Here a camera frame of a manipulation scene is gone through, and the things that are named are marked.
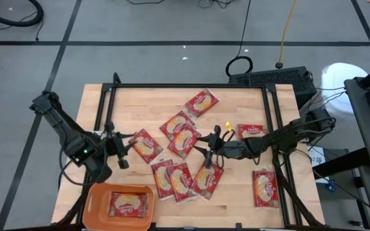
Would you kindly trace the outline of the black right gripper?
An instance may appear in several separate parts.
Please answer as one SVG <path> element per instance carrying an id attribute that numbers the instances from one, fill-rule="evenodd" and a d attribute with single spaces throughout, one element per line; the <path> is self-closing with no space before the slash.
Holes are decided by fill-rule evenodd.
<path id="1" fill-rule="evenodd" d="M 221 127 L 218 125 L 215 125 L 213 133 L 210 133 L 207 136 L 199 137 L 197 140 L 206 142 L 208 145 L 208 150 L 205 148 L 201 148 L 198 146 L 194 146 L 194 148 L 201 152 L 203 156 L 205 156 L 205 168 L 210 169 L 213 161 L 213 155 L 216 155 L 216 165 L 222 169 L 224 167 L 224 156 L 220 153 L 220 150 L 223 148 L 225 141 L 224 138 L 222 138 L 221 135 Z"/>

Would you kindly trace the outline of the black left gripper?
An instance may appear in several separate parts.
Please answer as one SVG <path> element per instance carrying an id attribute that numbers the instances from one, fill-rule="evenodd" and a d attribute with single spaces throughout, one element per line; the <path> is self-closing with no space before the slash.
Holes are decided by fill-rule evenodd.
<path id="1" fill-rule="evenodd" d="M 128 155 L 128 151 L 134 146 L 134 144 L 124 145 L 123 139 L 133 137 L 136 133 L 123 134 L 114 131 L 115 126 L 112 121 L 104 124 L 104 131 L 102 131 L 100 137 L 105 142 L 105 149 L 109 156 L 116 155 L 118 157 L 118 164 L 120 169 L 128 169 L 129 164 L 125 160 L 125 156 Z"/>

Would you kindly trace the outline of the red Orville popcorn bag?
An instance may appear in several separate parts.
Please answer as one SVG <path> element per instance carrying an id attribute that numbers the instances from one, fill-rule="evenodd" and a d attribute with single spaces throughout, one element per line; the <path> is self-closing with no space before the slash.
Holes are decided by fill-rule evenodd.
<path id="1" fill-rule="evenodd" d="M 181 110 L 178 114 L 160 126 L 159 129 L 170 141 L 172 141 L 185 124 L 194 126 L 195 122 L 187 111 Z"/>
<path id="2" fill-rule="evenodd" d="M 146 203 L 146 193 L 112 192 L 108 216 L 143 218 L 146 212 Z"/>
<path id="3" fill-rule="evenodd" d="M 201 134 L 196 128 L 185 124 L 169 143 L 168 149 L 181 159 L 185 159 L 199 137 Z"/>
<path id="4" fill-rule="evenodd" d="M 172 160 L 164 160 L 151 165 L 157 194 L 160 200 L 173 197 L 172 185 L 166 172 L 167 168 L 172 165 Z"/>
<path id="5" fill-rule="evenodd" d="M 219 102 L 219 99 L 210 91 L 209 88 L 205 88 L 199 92 L 196 96 L 191 98 L 185 107 L 195 116 L 200 117 L 202 114 L 207 112 L 215 104 Z"/>
<path id="6" fill-rule="evenodd" d="M 263 125 L 256 124 L 238 124 L 237 134 L 239 140 L 250 137 L 261 137 L 267 134 L 267 128 Z"/>
<path id="7" fill-rule="evenodd" d="M 177 204 L 196 198 L 196 194 L 190 189 L 193 180 L 187 163 L 167 167 L 167 174 Z"/>
<path id="8" fill-rule="evenodd" d="M 152 163 L 163 151 L 163 147 L 145 129 L 135 133 L 128 142 L 147 164 Z"/>
<path id="9" fill-rule="evenodd" d="M 276 176 L 271 171 L 253 171 L 252 186 L 254 193 L 254 205 L 262 208 L 278 208 L 279 194 L 277 190 Z"/>
<path id="10" fill-rule="evenodd" d="M 212 164 L 210 168 L 207 168 L 206 161 L 203 161 L 191 183 L 190 191 L 200 196 L 203 200 L 209 201 L 223 173 L 224 170 L 216 164 Z"/>

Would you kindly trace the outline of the orange plastic basket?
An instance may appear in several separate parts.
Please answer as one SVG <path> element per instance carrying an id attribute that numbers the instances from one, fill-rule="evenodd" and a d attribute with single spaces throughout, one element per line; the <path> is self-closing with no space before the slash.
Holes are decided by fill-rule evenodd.
<path id="1" fill-rule="evenodd" d="M 109 217 L 112 192 L 146 193 L 146 212 L 143 218 Z M 83 214 L 83 224 L 94 231 L 147 231 L 152 222 L 155 195 L 145 185 L 94 184 L 89 190 Z"/>

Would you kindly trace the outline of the white paper sheet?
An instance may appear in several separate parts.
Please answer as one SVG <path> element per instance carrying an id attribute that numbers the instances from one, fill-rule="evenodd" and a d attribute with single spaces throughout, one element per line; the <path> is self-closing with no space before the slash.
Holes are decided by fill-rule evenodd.
<path id="1" fill-rule="evenodd" d="M 310 149 L 308 154 L 312 158 L 312 167 L 321 165 L 328 160 L 322 147 L 314 146 L 308 148 Z"/>

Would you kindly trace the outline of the white round stool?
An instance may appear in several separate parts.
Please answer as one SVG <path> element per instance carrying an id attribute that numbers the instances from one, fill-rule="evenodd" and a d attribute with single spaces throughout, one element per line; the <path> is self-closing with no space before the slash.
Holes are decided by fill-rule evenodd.
<path id="1" fill-rule="evenodd" d="M 335 63 L 325 67 L 321 74 L 322 106 L 333 117 L 353 116 L 353 109 L 346 94 L 344 82 L 354 77 L 366 77 L 367 73 L 360 67 Z"/>

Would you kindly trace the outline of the black metal table frame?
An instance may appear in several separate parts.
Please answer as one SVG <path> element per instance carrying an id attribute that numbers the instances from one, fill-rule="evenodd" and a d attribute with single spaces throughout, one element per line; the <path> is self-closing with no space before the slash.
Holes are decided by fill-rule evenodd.
<path id="1" fill-rule="evenodd" d="M 159 130 L 159 126 L 169 120 L 183 105 L 198 94 L 208 84 L 160 84 L 157 88 L 119 88 L 112 113 L 116 129 L 123 133 L 133 133 L 146 129 L 164 148 L 169 140 Z M 210 84 L 208 87 L 220 99 L 211 110 L 197 119 L 197 128 L 203 135 L 213 131 L 216 124 L 225 130 L 225 122 L 232 126 L 238 123 L 267 123 L 263 98 L 260 89 L 234 88 L 226 84 Z M 87 130 L 94 128 L 102 84 L 87 84 L 84 87 L 76 122 Z M 276 85 L 283 124 L 299 117 L 295 95 L 291 85 Z M 203 162 L 203 156 L 193 150 L 185 160 L 192 176 L 195 176 Z M 156 190 L 150 166 L 134 150 L 127 157 L 130 168 L 120 170 L 115 157 L 109 159 L 113 175 L 107 180 L 110 184 L 145 185 Z M 302 153 L 290 156 L 295 188 L 298 197 L 313 214 L 315 219 L 324 222 L 321 203 L 317 192 L 312 165 Z M 255 208 L 253 205 L 252 171 L 272 167 L 272 151 L 261 156 L 260 166 L 252 160 L 226 160 L 225 173 L 209 201 L 197 198 L 178 205 L 174 198 L 155 199 L 152 222 L 157 228 L 236 228 L 241 223 L 244 228 L 282 228 L 282 212 L 277 209 Z M 79 197 L 82 188 L 62 180 L 51 222 L 62 219 Z"/>

